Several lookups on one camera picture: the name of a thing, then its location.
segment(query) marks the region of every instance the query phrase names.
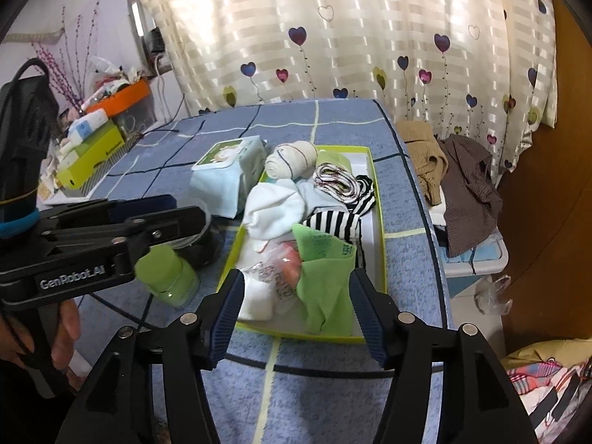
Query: white wall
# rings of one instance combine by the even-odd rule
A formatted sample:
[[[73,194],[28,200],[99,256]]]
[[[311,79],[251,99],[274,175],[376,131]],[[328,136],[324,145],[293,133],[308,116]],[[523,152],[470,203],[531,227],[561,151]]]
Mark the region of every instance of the white wall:
[[[115,65],[122,65],[125,70],[130,67],[141,67],[141,58],[135,41],[135,26],[127,0],[98,0],[99,15],[97,26],[94,29],[93,38],[90,42],[91,55],[110,60]],[[93,9],[97,0],[29,0],[19,16],[14,21],[9,33],[41,33],[54,32],[61,26],[61,9],[66,6],[66,32],[72,59],[73,72],[76,74],[75,64],[75,31],[76,19],[79,14],[82,15],[82,26],[79,32],[78,56],[79,67],[84,66],[85,54],[87,51],[88,35],[93,17]],[[54,46],[46,46],[61,62],[59,50],[65,51],[64,37]],[[31,57],[34,57],[35,51],[29,43],[2,43],[0,44],[0,85],[13,78],[14,73],[19,67]],[[69,65],[66,62],[66,69],[69,73]],[[87,88],[92,79],[91,71],[87,74]],[[168,105],[174,114],[182,93],[174,77],[173,72],[167,72],[164,75],[166,79],[165,94]],[[151,87],[155,92],[156,82],[153,81]],[[60,109],[63,110],[69,105],[61,95],[56,95]],[[163,111],[160,108],[159,97],[155,92],[155,113],[162,121]],[[179,118],[184,118],[188,114],[186,108],[181,109]]]

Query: floor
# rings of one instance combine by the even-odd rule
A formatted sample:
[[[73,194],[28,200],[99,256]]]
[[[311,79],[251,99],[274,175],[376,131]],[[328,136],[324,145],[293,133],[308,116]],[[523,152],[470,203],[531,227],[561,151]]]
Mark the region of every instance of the floor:
[[[470,322],[485,336],[498,357],[505,357],[504,330],[500,316],[485,316],[475,305],[475,287],[479,281],[467,287],[451,299],[452,319],[455,326]]]

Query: green bottle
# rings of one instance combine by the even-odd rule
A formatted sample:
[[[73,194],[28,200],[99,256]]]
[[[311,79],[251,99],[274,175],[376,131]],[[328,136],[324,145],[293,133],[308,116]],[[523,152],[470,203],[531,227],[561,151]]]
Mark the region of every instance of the green bottle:
[[[191,265],[168,244],[150,247],[135,264],[135,275],[158,300],[173,307],[183,307],[199,287]]]

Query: white curtain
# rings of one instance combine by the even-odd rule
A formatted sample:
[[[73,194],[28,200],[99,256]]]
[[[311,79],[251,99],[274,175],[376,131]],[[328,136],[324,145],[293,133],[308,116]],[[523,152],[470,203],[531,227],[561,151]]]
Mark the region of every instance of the white curtain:
[[[555,121],[551,0],[140,0],[194,115],[302,98],[374,98],[393,117],[516,166]]]

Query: green towel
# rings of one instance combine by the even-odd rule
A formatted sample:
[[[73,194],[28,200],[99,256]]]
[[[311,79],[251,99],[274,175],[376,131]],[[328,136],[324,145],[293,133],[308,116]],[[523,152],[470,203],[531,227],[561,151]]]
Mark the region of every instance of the green towel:
[[[296,294],[307,310],[310,333],[351,336],[353,306],[349,275],[356,262],[356,247],[299,223],[292,226],[302,259]]]
[[[352,172],[352,164],[350,163],[349,159],[339,152],[333,152],[332,150],[319,150],[319,155],[317,155],[317,166],[321,165],[322,163],[332,163],[337,167],[347,170],[349,173]]]

